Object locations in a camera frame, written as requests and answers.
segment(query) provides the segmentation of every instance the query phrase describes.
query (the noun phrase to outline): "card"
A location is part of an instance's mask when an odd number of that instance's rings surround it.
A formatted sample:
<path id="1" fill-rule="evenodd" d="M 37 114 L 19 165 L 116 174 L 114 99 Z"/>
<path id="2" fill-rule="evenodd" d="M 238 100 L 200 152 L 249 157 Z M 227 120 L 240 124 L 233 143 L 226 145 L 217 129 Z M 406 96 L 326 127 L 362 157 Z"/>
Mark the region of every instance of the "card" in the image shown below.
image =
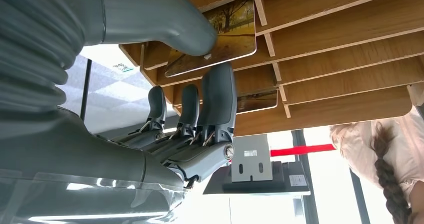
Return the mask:
<path id="1" fill-rule="evenodd" d="M 254 54 L 254 9 L 254 0 L 235 0 L 203 13 L 218 34 L 215 46 L 204 56 L 189 56 L 172 49 L 165 76 L 173 77 Z"/>

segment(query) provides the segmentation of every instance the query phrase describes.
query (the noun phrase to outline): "wooden shelf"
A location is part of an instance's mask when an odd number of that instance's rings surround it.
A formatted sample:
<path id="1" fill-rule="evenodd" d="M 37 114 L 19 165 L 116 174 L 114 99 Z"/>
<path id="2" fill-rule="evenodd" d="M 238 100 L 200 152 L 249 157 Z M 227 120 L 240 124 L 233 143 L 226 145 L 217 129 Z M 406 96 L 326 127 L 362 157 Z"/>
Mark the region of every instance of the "wooden shelf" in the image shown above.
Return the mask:
<path id="1" fill-rule="evenodd" d="M 207 11 L 233 0 L 190 1 Z M 278 90 L 279 102 L 237 115 L 237 136 L 401 116 L 423 100 L 424 0 L 255 2 L 257 49 L 231 62 L 236 89 L 239 97 Z M 167 78 L 167 45 L 120 47 L 176 112 L 186 85 L 202 98 L 210 68 Z"/>

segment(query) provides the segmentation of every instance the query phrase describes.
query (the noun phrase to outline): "glass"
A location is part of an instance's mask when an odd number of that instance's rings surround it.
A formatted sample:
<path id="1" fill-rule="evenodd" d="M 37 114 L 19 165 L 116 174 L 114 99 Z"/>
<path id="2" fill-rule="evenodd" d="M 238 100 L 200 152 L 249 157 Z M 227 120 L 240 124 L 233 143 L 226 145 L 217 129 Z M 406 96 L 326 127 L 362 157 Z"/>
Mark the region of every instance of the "glass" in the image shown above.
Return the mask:
<path id="1" fill-rule="evenodd" d="M 360 183 L 366 209 L 368 210 L 369 222 L 371 224 L 392 224 L 392 215 L 386 208 L 386 198 L 383 195 L 383 190 L 367 180 L 361 180 Z"/>
<path id="2" fill-rule="evenodd" d="M 307 128 L 303 134 L 307 146 L 331 143 L 329 127 Z M 336 150 L 309 153 L 308 159 L 319 222 L 360 224 L 347 162 Z"/>
<path id="3" fill-rule="evenodd" d="M 291 131 L 281 131 L 266 134 L 269 150 L 287 149 L 293 147 L 293 136 Z M 295 162 L 294 155 L 271 157 L 271 161 Z"/>

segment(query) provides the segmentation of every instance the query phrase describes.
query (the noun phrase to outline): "braid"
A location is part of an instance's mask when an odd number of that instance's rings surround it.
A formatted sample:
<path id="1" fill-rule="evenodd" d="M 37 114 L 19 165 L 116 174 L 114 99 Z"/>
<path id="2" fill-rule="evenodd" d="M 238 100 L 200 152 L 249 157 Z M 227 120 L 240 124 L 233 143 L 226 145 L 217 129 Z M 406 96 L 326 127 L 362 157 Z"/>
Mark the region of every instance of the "braid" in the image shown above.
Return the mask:
<path id="1" fill-rule="evenodd" d="M 385 205 L 393 216 L 393 222 L 395 224 L 407 224 L 411 209 L 404 198 L 401 187 L 398 185 L 393 167 L 383 159 L 394 138 L 392 128 L 383 127 L 382 124 L 378 122 L 376 125 L 376 132 L 377 134 L 372 139 L 372 149 L 378 157 L 374 166 L 377 169 L 378 183 L 383 187 L 383 194 L 387 199 Z"/>

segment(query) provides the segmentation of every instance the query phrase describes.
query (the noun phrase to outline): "red barrier tape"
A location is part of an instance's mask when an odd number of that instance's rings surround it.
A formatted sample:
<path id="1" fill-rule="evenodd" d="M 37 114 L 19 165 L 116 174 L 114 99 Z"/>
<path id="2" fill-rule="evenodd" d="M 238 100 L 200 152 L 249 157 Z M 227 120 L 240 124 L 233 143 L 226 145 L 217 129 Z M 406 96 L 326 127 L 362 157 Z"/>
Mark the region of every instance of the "red barrier tape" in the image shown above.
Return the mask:
<path id="1" fill-rule="evenodd" d="M 323 144 L 316 146 L 302 146 L 287 149 L 271 150 L 271 157 L 288 156 L 288 155 L 304 155 L 308 153 L 324 152 L 335 150 L 332 144 Z"/>

